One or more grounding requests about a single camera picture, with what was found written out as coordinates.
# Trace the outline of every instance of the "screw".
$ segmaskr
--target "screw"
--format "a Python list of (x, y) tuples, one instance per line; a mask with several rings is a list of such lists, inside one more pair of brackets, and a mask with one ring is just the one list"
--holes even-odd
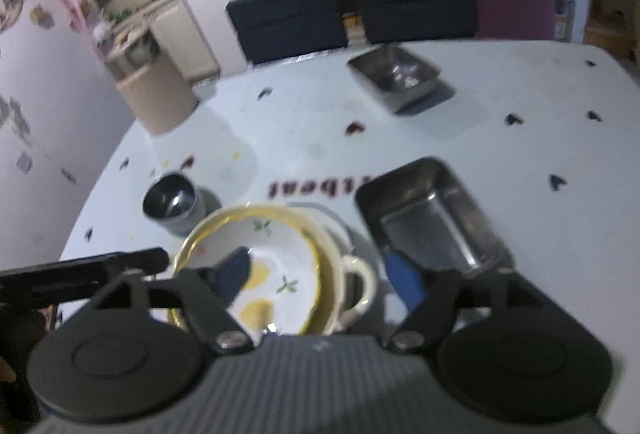
[(401, 351), (417, 349), (424, 345), (424, 336), (417, 331), (401, 331), (391, 339), (393, 345)]
[(216, 337), (216, 344), (223, 349), (237, 349), (244, 346), (249, 337), (242, 331), (225, 331)]

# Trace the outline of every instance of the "white table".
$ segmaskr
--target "white table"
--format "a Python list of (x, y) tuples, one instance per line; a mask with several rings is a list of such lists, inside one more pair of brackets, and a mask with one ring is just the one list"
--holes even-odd
[[(225, 79), (167, 136), (134, 124), (104, 169), (63, 258), (180, 240), (142, 216), (152, 177), (180, 167), (224, 205), (268, 199), (323, 204), (379, 262), (353, 191), (422, 156), (444, 160), (510, 248), (516, 268), (610, 349), (616, 364), (603, 416), (621, 434), (640, 430), (640, 91), (596, 48), (551, 42), (437, 42), (407, 47), (442, 68), (456, 93), (415, 116), (380, 106), (348, 70), (355, 52), (278, 64)], [(264, 88), (273, 92), (258, 95)], [(589, 120), (594, 110), (602, 122)], [(523, 125), (507, 126), (514, 112)], [(346, 136), (358, 121), (366, 127)], [(129, 158), (129, 165), (120, 169)], [(568, 184), (552, 192), (548, 176)], [(331, 197), (333, 181), (336, 193)], [(301, 194), (313, 180), (318, 188)], [(293, 195), (285, 192), (294, 189)], [(305, 185), (309, 192), (312, 183)], [(93, 229), (90, 242), (85, 233)], [(404, 316), (382, 284), (385, 321)], [(68, 317), (74, 305), (64, 309)]]

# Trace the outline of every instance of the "rectangular metal container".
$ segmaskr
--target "rectangular metal container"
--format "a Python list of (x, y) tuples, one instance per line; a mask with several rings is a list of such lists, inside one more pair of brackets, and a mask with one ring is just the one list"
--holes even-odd
[(475, 276), (513, 259), (480, 208), (441, 161), (422, 158), (361, 186), (356, 204), (374, 242), (422, 268)]
[(352, 58), (348, 65), (361, 75), (375, 96), (393, 112), (425, 98), (437, 87), (440, 69), (395, 44)]

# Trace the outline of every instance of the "chair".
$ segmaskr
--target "chair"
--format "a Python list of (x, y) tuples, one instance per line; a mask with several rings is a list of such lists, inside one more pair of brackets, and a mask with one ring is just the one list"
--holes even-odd
[(372, 44), (472, 37), (476, 0), (356, 0)]
[(226, 12), (254, 64), (348, 44), (338, 0), (233, 0)]

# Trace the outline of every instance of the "stainless steel cup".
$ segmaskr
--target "stainless steel cup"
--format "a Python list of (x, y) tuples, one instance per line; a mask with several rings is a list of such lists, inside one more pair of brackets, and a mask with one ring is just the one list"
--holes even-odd
[(144, 215), (177, 236), (186, 237), (207, 215), (200, 191), (180, 172), (163, 175), (146, 192)]

